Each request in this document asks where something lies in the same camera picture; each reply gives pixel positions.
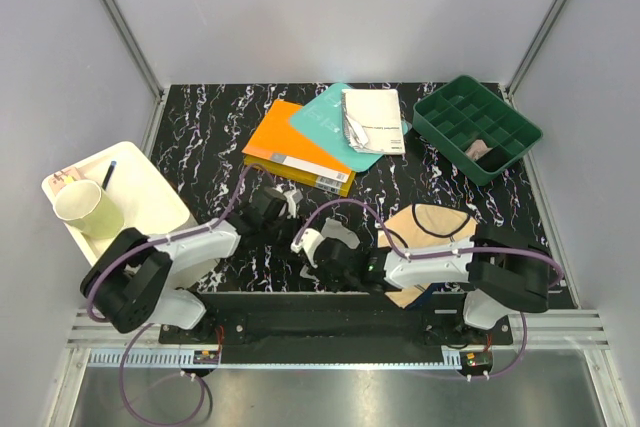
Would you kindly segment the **grey underwear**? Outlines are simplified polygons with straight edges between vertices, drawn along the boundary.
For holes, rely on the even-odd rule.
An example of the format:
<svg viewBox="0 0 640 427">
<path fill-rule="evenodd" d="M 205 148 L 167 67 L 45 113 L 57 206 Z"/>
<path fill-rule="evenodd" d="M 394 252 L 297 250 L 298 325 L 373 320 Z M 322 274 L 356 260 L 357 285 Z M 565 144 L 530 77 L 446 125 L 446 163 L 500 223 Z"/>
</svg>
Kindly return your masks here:
<svg viewBox="0 0 640 427">
<path fill-rule="evenodd" d="M 342 241 L 350 249 L 357 249 L 360 246 L 360 239 L 357 234 L 343 225 L 339 220 L 327 218 L 324 222 L 320 234 L 326 238 Z M 319 270 L 309 264 L 303 266 L 300 271 L 303 279 L 318 281 L 320 279 Z"/>
</svg>

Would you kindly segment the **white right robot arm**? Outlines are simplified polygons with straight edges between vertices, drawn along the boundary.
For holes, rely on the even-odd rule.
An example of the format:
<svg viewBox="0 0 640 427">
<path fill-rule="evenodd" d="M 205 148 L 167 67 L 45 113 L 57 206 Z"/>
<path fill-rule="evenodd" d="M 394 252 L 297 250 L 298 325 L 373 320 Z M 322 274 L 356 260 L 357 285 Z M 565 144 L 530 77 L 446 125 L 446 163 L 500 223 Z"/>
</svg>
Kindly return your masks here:
<svg viewBox="0 0 640 427">
<path fill-rule="evenodd" d="M 365 252 L 311 228 L 294 238 L 291 250 L 306 256 L 331 288 L 370 294 L 406 291 L 434 283 L 466 283 L 454 331 L 466 343 L 486 336 L 498 320 L 549 308 L 550 258 L 516 234 L 478 227 L 474 234 L 442 246 L 401 249 L 389 245 Z"/>
</svg>

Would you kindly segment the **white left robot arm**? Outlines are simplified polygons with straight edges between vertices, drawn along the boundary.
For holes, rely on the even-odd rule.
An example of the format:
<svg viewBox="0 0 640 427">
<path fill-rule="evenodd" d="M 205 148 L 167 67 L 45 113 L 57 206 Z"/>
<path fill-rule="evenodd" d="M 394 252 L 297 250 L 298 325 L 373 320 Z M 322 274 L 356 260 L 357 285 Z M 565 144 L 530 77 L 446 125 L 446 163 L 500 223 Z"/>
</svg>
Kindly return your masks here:
<svg viewBox="0 0 640 427">
<path fill-rule="evenodd" d="M 88 312 L 122 334 L 152 323 L 177 327 L 196 343 L 208 341 L 216 319 L 188 288 L 253 241 L 292 241 L 301 200 L 298 189 L 262 187 L 222 220 L 156 237 L 122 230 L 80 284 Z"/>
</svg>

